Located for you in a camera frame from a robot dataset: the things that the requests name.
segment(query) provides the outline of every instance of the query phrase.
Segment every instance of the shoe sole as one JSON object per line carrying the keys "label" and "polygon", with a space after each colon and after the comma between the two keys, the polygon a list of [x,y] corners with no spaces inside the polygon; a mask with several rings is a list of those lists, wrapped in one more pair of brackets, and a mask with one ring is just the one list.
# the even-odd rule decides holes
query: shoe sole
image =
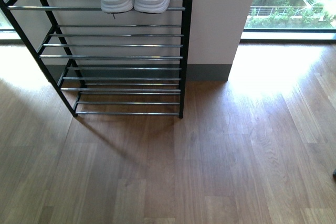
{"label": "shoe sole", "polygon": [[100,5],[105,13],[124,13],[133,8],[134,0],[100,0]]}
{"label": "shoe sole", "polygon": [[167,10],[170,0],[135,0],[134,9],[142,13],[159,14]]}

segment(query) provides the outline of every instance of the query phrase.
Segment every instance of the wooden floor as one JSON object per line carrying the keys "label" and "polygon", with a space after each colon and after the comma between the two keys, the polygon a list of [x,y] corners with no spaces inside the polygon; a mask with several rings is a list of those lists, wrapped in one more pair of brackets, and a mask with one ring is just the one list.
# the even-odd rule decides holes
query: wooden floor
{"label": "wooden floor", "polygon": [[336,223],[336,47],[240,45],[185,117],[73,119],[0,47],[0,223]]}

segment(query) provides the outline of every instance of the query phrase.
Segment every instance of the metal shoe rack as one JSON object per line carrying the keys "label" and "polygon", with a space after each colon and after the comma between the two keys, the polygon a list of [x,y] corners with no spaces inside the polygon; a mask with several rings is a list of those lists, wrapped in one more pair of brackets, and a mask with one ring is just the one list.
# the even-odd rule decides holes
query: metal shoe rack
{"label": "metal shoe rack", "polygon": [[[100,0],[0,0],[1,10],[73,116],[183,117],[192,0],[171,0],[174,5],[165,14],[132,10],[113,19],[101,11]],[[131,24],[99,23],[102,15],[118,22],[129,13]],[[176,18],[170,14],[177,15],[178,24],[172,24]],[[36,43],[41,15],[47,32]],[[144,24],[144,19],[155,24]]]}

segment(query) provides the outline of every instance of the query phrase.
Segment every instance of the baseboard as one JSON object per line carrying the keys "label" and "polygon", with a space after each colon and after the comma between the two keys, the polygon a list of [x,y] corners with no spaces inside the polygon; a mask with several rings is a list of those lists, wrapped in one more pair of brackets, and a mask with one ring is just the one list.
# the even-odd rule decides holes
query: baseboard
{"label": "baseboard", "polygon": [[[153,67],[154,65],[137,65],[139,67]],[[187,81],[227,81],[230,74],[232,64],[188,64]],[[176,65],[160,65],[160,67],[177,67]],[[58,81],[64,66],[47,65],[53,78]],[[83,71],[83,76],[90,77],[133,77],[132,70],[115,71],[111,75],[111,71]],[[74,77],[74,73],[69,73],[70,77]],[[177,71],[138,71],[137,77],[177,77]]]}

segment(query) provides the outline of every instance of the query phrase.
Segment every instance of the railing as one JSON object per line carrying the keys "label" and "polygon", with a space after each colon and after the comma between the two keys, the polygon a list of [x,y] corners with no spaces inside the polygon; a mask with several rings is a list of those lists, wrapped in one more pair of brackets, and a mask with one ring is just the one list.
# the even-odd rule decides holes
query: railing
{"label": "railing", "polygon": [[272,14],[292,16],[302,16],[306,10],[311,10],[315,14],[322,14],[323,7],[321,6],[251,6],[248,13],[249,16],[270,16]]}

